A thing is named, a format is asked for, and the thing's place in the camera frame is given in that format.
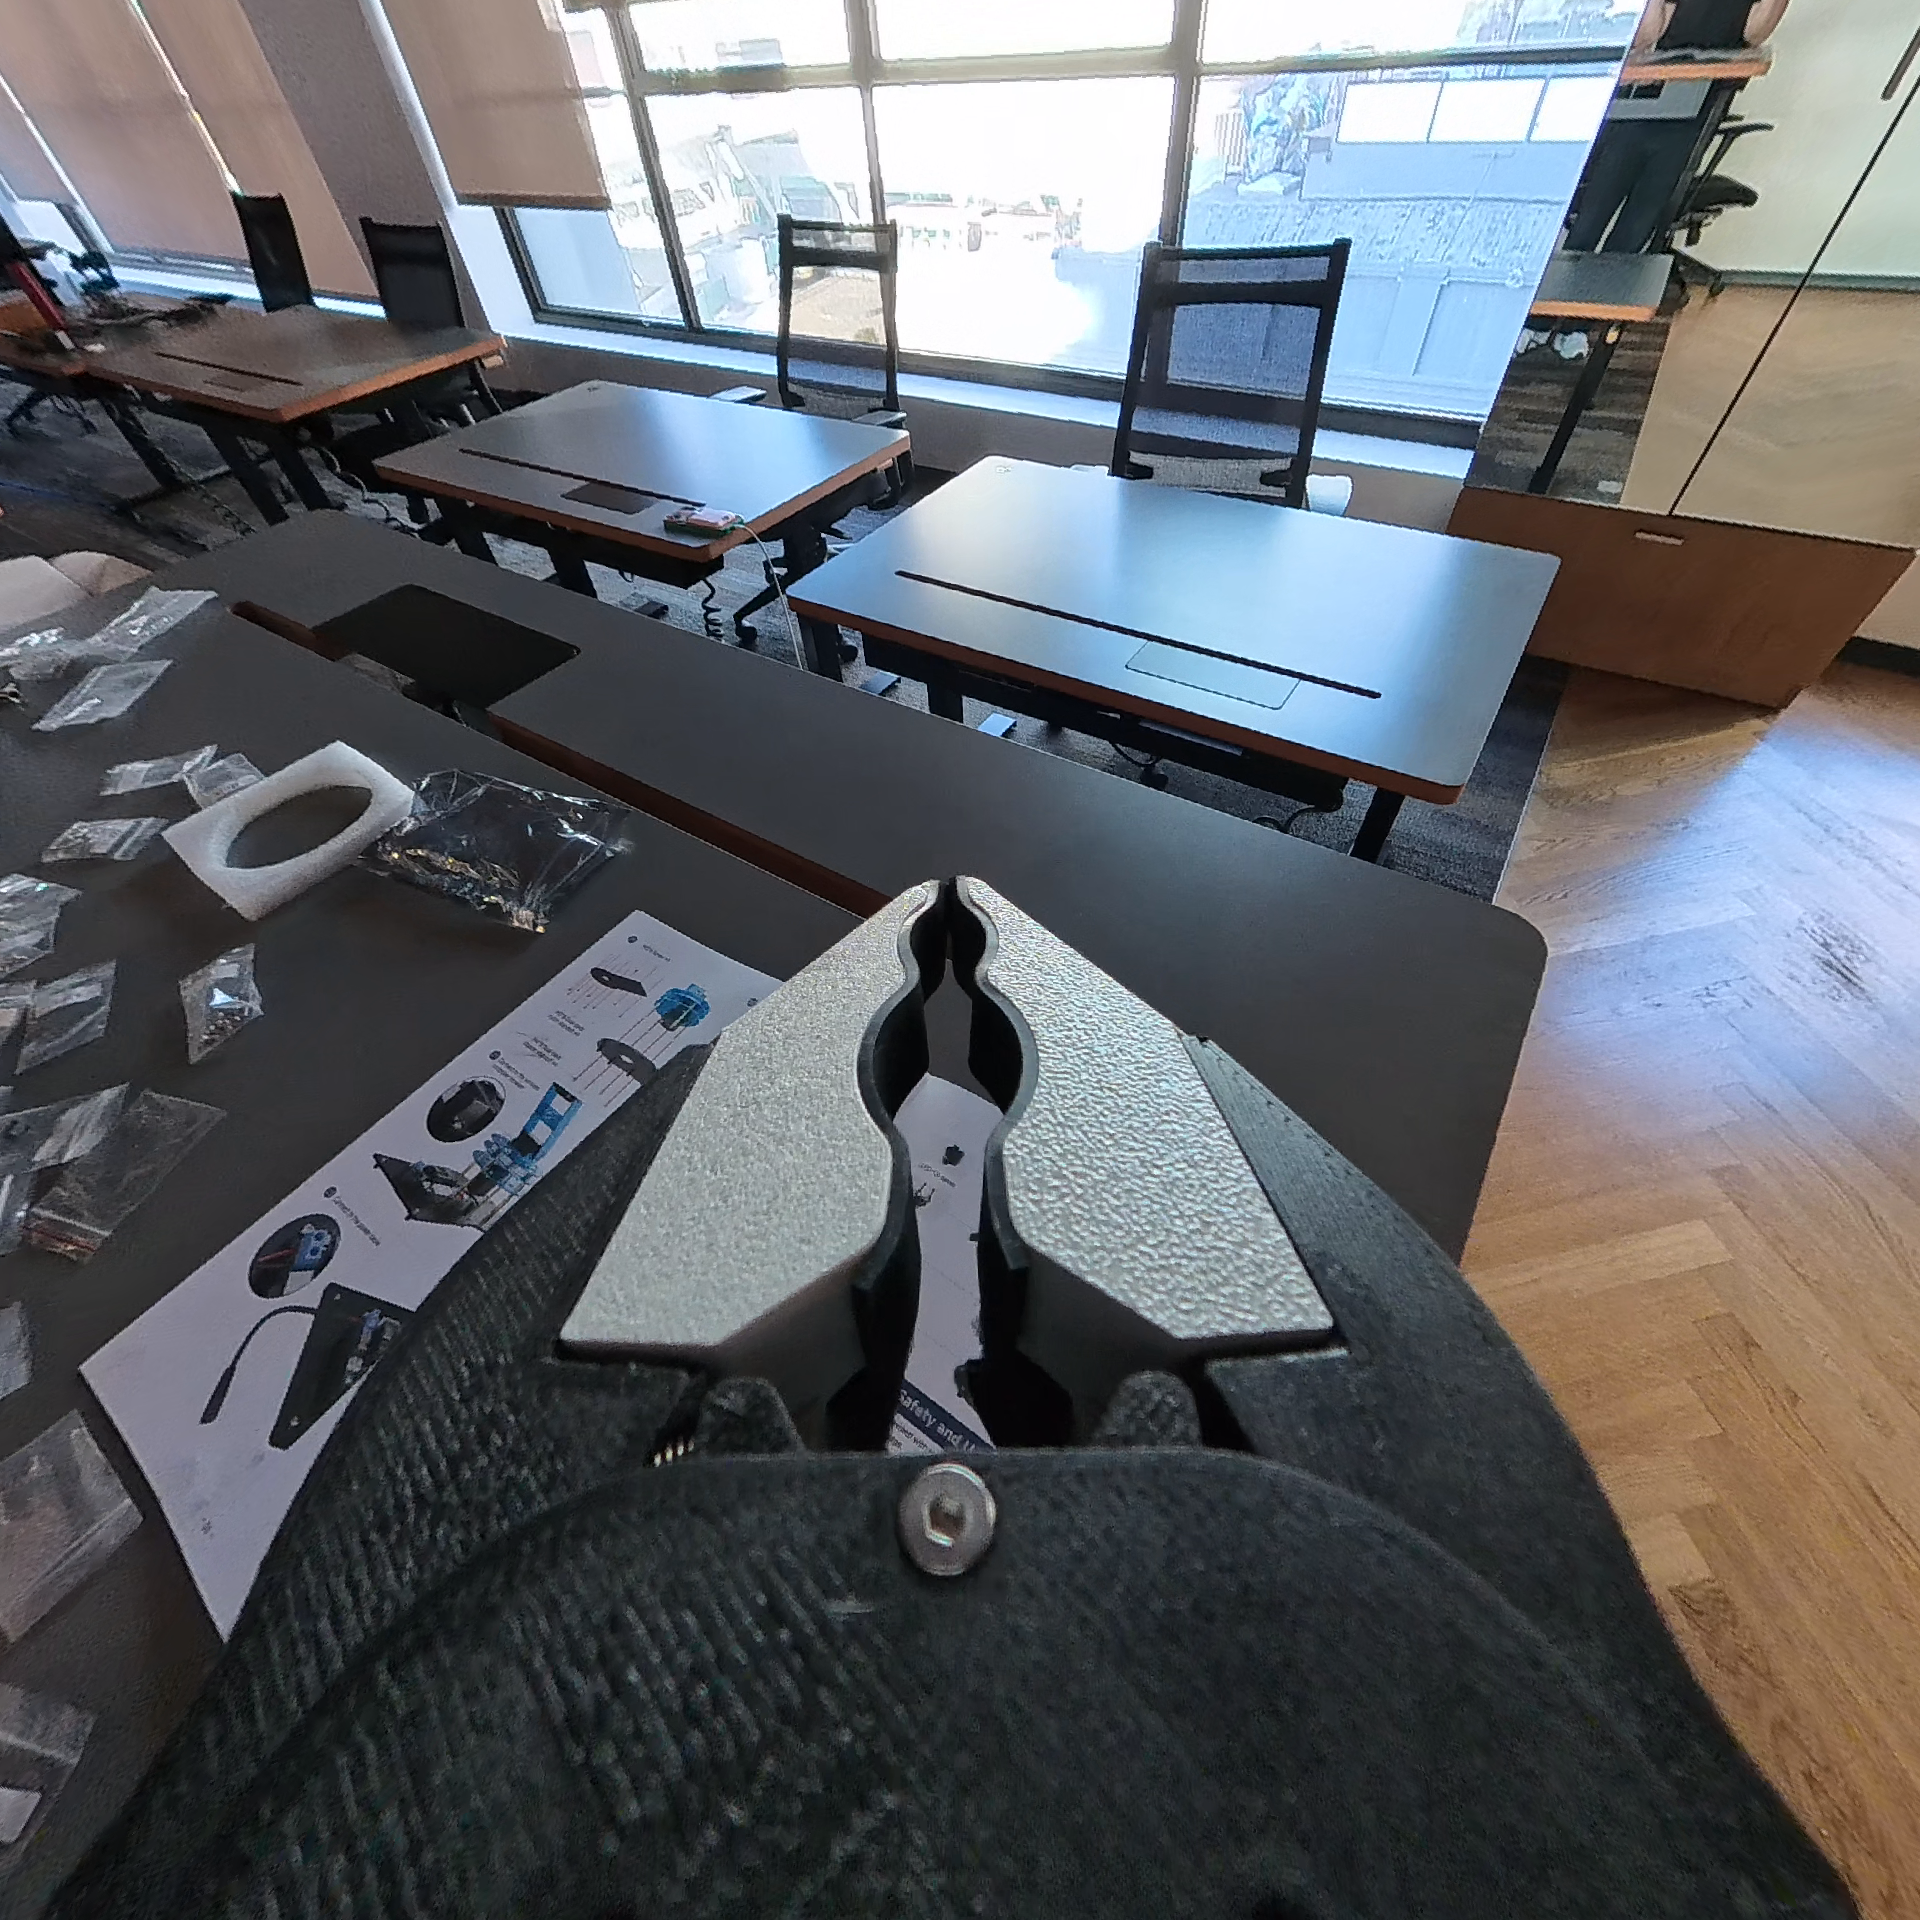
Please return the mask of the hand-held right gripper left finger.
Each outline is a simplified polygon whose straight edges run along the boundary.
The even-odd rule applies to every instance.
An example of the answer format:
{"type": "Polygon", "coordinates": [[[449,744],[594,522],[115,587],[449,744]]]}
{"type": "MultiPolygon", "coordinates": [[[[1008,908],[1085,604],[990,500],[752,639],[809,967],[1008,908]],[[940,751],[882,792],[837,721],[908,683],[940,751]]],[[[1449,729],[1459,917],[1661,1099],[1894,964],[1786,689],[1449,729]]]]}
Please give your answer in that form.
{"type": "Polygon", "coordinates": [[[945,887],[924,881],[731,1021],[563,1349],[760,1377],[821,1444],[884,1449],[922,1297],[897,1115],[945,959],[945,887]]]}

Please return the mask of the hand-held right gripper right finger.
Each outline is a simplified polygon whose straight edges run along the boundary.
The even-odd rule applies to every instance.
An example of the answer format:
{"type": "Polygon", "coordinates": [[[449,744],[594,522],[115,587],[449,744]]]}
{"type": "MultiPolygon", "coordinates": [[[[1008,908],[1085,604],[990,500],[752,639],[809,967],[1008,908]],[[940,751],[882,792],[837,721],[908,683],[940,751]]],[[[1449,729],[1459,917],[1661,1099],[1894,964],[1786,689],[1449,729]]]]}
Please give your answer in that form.
{"type": "Polygon", "coordinates": [[[996,1444],[1088,1436],[1139,1372],[1332,1343],[1202,1048],[986,881],[956,882],[956,973],[1001,1109],[966,1367],[996,1444]]]}

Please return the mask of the dark grey desk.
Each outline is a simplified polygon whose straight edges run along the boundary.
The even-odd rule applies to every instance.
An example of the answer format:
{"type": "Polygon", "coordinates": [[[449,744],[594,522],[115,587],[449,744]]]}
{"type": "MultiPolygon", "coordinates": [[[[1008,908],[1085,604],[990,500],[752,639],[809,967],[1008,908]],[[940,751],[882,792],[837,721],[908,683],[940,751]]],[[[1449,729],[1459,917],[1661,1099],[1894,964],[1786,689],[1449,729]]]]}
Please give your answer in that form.
{"type": "Polygon", "coordinates": [[[646,817],[544,935],[361,866],[254,925],[168,848],[85,863],[74,884],[51,971],[115,961],[113,1016],[100,1041],[20,1075],[17,1104],[124,1083],[195,1097],[224,1121],[94,1259],[5,1259],[2,1299],[25,1307],[32,1377],[5,1396],[2,1452],[78,1411],[142,1515],[5,1649],[6,1683],[94,1715],[78,1771],[5,1874],[5,1915],[41,1912],[173,1733],[219,1647],[81,1365],[633,909],[770,976],[790,976],[854,923],[646,817]]]}

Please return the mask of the light grey desk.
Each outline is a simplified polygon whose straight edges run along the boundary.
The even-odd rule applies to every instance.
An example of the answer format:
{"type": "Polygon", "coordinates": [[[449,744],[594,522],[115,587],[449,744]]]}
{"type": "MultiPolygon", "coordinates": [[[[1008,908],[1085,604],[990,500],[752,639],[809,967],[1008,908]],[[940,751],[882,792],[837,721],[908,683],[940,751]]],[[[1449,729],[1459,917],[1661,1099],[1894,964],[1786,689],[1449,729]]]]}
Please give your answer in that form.
{"type": "Polygon", "coordinates": [[[826,533],[913,476],[902,427],[854,424],[742,394],[717,399],[594,380],[374,463],[390,490],[428,496],[467,554],[481,536],[538,544],[588,593],[588,562],[692,587],[729,552],[782,543],[809,572],[826,533]],[[664,530],[682,505],[726,511],[747,533],[664,530]]]}
{"type": "Polygon", "coordinates": [[[869,661],[1296,801],[1459,801],[1558,560],[1368,519],[982,460],[789,587],[869,661]]]}

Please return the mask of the dark shiny plastic bag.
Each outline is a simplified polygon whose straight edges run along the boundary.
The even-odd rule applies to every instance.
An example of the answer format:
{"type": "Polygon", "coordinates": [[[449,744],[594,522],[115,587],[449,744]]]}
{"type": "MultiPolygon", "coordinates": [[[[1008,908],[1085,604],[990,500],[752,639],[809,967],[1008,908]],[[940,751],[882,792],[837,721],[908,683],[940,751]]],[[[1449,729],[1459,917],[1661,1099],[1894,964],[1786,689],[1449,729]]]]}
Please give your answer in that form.
{"type": "Polygon", "coordinates": [[[467,770],[425,775],[413,809],[361,866],[544,933],[553,912],[618,850],[629,809],[467,770]]]}

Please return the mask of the printed instruction sheet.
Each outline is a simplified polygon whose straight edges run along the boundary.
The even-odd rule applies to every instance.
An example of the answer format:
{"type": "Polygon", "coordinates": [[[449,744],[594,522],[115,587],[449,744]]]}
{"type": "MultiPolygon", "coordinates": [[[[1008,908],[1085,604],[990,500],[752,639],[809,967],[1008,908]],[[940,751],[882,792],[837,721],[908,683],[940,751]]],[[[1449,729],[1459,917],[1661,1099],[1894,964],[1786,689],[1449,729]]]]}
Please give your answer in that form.
{"type": "MultiPolygon", "coordinates": [[[[714,1043],[778,991],[630,914],[88,1363],[224,1634],[348,1396],[425,1333],[433,1289],[470,1253],[508,1255],[513,1229],[572,1221],[590,1277],[714,1043]]],[[[586,1285],[563,1255],[560,1333],[586,1285]]],[[[641,1361],[560,1333],[534,1355],[641,1361]]]]}

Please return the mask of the wooden low cabinet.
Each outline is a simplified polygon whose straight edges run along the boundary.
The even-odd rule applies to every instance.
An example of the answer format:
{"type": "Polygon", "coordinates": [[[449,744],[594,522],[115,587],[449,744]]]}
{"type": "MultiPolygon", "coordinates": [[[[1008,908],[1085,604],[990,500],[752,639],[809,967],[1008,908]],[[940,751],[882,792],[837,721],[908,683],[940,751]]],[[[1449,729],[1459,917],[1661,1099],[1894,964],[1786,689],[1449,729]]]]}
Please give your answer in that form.
{"type": "Polygon", "coordinates": [[[1761,525],[1460,490],[1448,530],[1558,557],[1531,657],[1786,709],[1913,552],[1761,525]]]}

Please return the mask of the open cardboard box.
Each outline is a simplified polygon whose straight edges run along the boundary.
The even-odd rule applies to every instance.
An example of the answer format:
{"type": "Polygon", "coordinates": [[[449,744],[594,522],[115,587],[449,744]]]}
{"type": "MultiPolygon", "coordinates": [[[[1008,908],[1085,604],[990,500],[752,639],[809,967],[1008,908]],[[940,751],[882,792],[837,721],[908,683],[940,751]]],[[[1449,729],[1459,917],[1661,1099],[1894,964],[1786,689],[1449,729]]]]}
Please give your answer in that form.
{"type": "Polygon", "coordinates": [[[0,564],[0,628],[32,631],[62,613],[106,593],[152,578],[146,568],[99,552],[70,552],[56,557],[11,557],[0,564]]]}

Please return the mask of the brown wooden table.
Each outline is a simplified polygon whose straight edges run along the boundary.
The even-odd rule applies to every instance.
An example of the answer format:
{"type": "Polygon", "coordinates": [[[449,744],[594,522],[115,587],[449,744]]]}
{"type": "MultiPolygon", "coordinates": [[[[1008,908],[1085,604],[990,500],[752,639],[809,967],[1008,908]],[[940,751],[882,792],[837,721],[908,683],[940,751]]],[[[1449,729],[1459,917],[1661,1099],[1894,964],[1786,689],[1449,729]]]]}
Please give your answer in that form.
{"type": "Polygon", "coordinates": [[[302,457],[304,427],[350,410],[404,410],[429,380],[489,365],[502,347],[481,329],[397,327],[320,306],[266,315],[227,305],[184,324],[115,327],[106,344],[78,349],[59,347],[48,331],[6,331],[5,369],[198,427],[261,519],[284,523],[258,452],[302,505],[324,513],[330,496],[302,457]]]}

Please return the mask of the black office chair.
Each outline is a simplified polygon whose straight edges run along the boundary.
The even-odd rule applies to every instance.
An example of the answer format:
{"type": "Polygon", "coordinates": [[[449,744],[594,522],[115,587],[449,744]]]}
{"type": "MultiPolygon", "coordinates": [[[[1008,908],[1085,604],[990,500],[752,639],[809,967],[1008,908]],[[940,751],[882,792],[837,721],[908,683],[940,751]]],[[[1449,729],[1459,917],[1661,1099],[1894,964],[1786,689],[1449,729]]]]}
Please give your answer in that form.
{"type": "Polygon", "coordinates": [[[1748,122],[1742,116],[1730,116],[1717,128],[1710,149],[1701,153],[1694,175],[1684,180],[1684,187],[1672,209],[1666,227],[1669,252],[1694,248],[1702,227],[1714,223],[1722,213],[1753,209],[1761,201],[1761,193],[1756,187],[1724,175],[1722,164],[1742,138],[1769,130],[1771,124],[1748,122]]]}

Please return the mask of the white foam frame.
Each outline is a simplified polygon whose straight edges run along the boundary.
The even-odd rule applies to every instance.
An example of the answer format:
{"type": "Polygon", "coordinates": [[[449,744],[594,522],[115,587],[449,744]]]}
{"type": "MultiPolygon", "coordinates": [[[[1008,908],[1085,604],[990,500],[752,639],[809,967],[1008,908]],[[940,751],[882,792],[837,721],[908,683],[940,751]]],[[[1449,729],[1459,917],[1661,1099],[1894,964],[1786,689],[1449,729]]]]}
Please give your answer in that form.
{"type": "Polygon", "coordinates": [[[406,820],[416,792],[344,741],[326,744],[162,834],[180,863],[244,921],[262,921],[313,884],[350,866],[377,837],[406,820]],[[235,837],[289,801],[356,788],[366,805],[326,841],[270,866],[230,865],[235,837]]]}

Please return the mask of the black frame chair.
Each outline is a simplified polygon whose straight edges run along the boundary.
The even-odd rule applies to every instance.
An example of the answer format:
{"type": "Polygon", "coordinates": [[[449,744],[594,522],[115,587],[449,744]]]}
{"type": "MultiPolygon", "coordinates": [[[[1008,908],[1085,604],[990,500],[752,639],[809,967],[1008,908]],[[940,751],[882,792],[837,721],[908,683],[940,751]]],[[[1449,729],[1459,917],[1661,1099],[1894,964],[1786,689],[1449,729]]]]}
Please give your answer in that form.
{"type": "Polygon", "coordinates": [[[462,283],[438,224],[360,223],[386,322],[401,329],[464,329],[462,283]]]}
{"type": "Polygon", "coordinates": [[[246,263],[262,311],[313,306],[294,215],[284,197],[230,193],[230,204],[246,243],[246,263]]]}
{"type": "Polygon", "coordinates": [[[1309,472],[1350,248],[1147,245],[1112,473],[1344,514],[1309,472]]]}
{"type": "Polygon", "coordinates": [[[786,412],[906,427],[899,407],[899,227],[778,223],[778,396],[786,412]]]}

